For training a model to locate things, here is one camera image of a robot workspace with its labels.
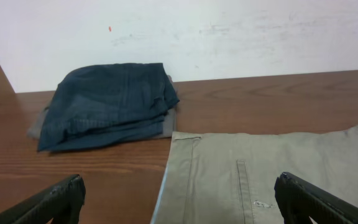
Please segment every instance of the wooden table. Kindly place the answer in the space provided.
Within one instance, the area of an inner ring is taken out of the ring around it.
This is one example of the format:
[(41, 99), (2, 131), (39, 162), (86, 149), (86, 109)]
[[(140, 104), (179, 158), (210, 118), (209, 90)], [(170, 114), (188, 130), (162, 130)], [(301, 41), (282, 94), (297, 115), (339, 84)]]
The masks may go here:
[[(189, 133), (324, 133), (358, 124), (358, 71), (176, 83)], [(0, 101), (0, 212), (69, 174), (86, 185), (80, 223), (149, 223), (170, 139), (37, 153), (25, 132), (53, 92)]]

